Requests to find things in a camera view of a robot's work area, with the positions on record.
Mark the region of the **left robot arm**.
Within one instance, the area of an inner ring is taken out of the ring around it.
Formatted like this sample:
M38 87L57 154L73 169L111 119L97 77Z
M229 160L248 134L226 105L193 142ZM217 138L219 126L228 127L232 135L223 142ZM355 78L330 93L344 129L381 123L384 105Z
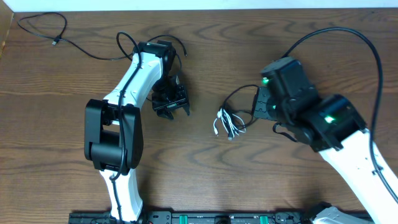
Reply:
M114 90L86 104L84 154L106 182L111 223L146 221L136 175L144 149L141 109L146 98L151 97L152 109L161 118L172 120L180 108L190 112L185 86L169 74L175 57L169 41L139 42Z

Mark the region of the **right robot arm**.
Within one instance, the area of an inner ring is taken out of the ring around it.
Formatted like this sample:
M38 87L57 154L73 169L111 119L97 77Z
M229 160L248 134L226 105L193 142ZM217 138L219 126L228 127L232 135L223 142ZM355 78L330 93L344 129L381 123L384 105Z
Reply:
M397 176L371 139L370 130L342 95L321 98L301 62L284 57L266 66L254 98L254 117L273 121L287 138L319 153L362 203L374 223L393 223Z

